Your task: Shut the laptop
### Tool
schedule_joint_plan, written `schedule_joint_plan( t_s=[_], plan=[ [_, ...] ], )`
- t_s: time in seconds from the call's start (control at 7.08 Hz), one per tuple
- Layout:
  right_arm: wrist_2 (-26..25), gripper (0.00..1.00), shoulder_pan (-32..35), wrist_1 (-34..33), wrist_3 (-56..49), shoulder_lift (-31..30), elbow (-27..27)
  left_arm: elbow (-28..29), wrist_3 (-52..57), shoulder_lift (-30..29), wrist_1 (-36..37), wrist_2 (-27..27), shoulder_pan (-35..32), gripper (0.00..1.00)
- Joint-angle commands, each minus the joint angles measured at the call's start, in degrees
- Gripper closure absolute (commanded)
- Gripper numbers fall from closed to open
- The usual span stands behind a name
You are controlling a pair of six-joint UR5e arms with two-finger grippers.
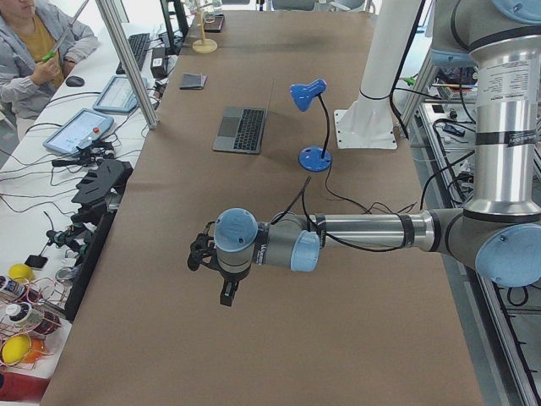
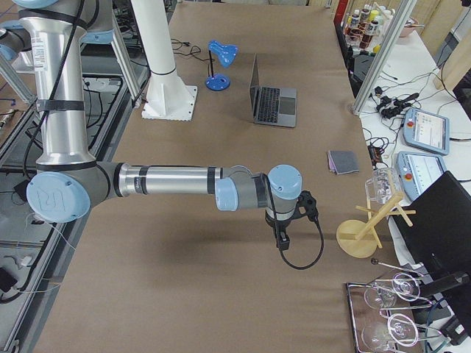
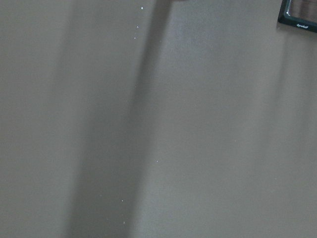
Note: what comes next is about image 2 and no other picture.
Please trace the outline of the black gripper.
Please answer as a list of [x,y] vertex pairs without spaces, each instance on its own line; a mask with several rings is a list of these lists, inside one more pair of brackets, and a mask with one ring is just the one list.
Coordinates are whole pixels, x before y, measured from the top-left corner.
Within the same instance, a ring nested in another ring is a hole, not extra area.
[[276,247],[281,251],[289,249],[290,238],[287,234],[287,227],[297,218],[298,210],[293,209],[287,213],[275,213],[271,208],[265,210],[265,221],[272,228]]

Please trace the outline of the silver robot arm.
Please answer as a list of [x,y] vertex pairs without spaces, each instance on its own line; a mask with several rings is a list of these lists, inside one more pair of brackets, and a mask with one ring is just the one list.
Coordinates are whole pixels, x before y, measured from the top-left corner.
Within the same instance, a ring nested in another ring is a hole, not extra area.
[[109,1],[18,1],[19,24],[30,36],[42,154],[26,199],[43,220],[67,223],[115,197],[155,193],[209,194],[222,211],[265,209],[277,247],[301,216],[302,177],[291,165],[253,174],[230,168],[99,162],[88,147],[80,45],[113,39]]

